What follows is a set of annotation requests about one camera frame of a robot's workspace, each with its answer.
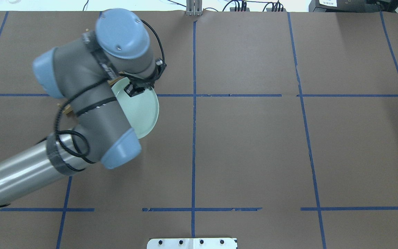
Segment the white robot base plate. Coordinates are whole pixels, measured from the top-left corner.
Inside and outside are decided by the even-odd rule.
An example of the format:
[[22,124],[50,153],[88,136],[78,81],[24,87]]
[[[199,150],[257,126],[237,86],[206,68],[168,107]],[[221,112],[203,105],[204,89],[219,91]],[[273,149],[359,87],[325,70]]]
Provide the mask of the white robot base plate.
[[237,249],[236,238],[154,238],[147,249]]

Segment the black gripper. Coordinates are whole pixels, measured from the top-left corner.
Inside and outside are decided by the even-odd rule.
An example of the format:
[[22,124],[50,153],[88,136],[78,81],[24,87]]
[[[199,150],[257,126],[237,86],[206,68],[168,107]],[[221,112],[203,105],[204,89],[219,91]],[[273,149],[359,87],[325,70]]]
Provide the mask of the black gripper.
[[134,97],[137,96],[139,94],[142,94],[144,91],[146,90],[145,87],[142,86],[137,86],[134,84],[128,84],[125,88],[124,88],[124,92],[130,97]]

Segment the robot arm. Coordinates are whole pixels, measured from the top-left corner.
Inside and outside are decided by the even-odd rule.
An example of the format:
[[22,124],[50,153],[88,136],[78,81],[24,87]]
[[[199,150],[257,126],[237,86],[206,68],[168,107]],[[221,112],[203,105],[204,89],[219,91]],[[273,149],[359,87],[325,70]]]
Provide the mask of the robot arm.
[[0,210],[13,201],[100,162],[114,169],[142,151],[109,80],[128,77],[126,93],[151,89],[165,67],[155,60],[145,21],[121,8],[103,11],[92,31],[54,47],[33,62],[38,83],[66,98],[78,125],[61,130],[58,111],[45,140],[0,162]]

